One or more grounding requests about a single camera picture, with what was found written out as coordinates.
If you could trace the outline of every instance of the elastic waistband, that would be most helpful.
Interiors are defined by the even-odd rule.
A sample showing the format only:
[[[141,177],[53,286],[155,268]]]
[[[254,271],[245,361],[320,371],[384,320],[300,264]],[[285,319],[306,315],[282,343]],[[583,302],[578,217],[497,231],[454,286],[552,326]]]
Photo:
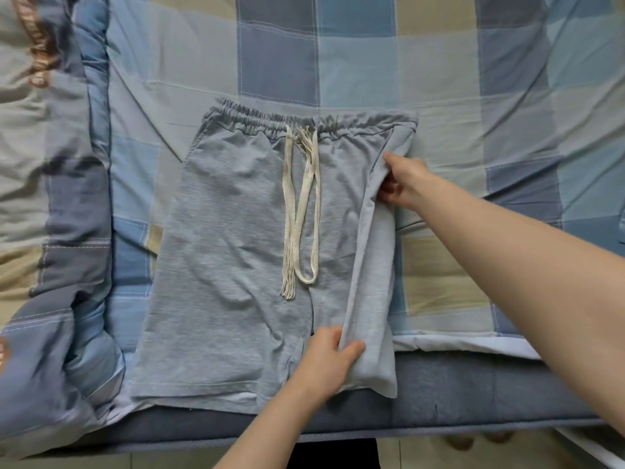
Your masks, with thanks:
[[[218,99],[217,105],[204,116],[204,122],[207,121],[216,121],[229,130],[241,130],[248,135],[263,132],[265,136],[273,139],[286,135],[286,125],[315,129],[319,140],[335,139],[344,135],[375,135],[398,125],[414,131],[417,128],[416,113],[386,111],[298,117],[265,113],[230,99]]]

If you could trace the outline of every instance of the drawstring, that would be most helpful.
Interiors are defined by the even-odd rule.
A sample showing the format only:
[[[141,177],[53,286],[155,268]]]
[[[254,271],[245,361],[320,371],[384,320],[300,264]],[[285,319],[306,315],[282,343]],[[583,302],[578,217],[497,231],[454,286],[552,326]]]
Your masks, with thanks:
[[[302,189],[299,203],[295,204],[295,188],[291,178],[293,165],[293,141],[301,142],[301,151],[306,158]],[[314,231],[312,237],[311,270],[312,276],[306,277],[299,262],[299,242],[301,241],[306,207],[311,188],[315,181]],[[319,167],[319,141],[317,130],[312,132],[298,127],[296,137],[291,127],[286,125],[285,166],[282,176],[282,189],[285,194],[285,254],[282,260],[282,289],[280,294],[285,299],[295,298],[295,277],[304,284],[313,284],[319,272],[319,223],[321,222],[321,169]]]

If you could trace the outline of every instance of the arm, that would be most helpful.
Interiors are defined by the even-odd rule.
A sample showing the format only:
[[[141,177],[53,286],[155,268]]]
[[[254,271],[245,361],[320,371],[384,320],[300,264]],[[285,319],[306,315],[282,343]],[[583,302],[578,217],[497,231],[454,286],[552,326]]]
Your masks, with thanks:
[[[625,260],[385,154],[382,199],[415,210],[543,360],[625,434]]]
[[[282,469],[312,414],[345,382],[364,351],[354,341],[338,351],[340,327],[319,328],[298,369],[254,419],[215,469]]]

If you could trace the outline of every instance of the forearm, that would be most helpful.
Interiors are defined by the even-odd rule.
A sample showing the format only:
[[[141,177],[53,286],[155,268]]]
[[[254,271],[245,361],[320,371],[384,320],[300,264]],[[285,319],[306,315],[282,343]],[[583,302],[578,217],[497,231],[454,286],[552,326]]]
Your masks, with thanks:
[[[434,175],[416,211],[551,368],[625,433],[625,260]]]
[[[287,385],[254,418],[215,469],[283,469],[318,403]]]

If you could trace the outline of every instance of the floor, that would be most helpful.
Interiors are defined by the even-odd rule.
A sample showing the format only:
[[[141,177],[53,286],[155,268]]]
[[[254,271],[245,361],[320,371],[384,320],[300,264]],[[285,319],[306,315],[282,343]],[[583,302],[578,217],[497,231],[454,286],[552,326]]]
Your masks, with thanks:
[[[0,469],[207,469],[225,450],[0,462]],[[477,435],[473,446],[465,451],[455,449],[440,436],[382,439],[378,440],[378,453],[382,469],[586,469],[574,462],[547,430],[518,432],[505,443]]]

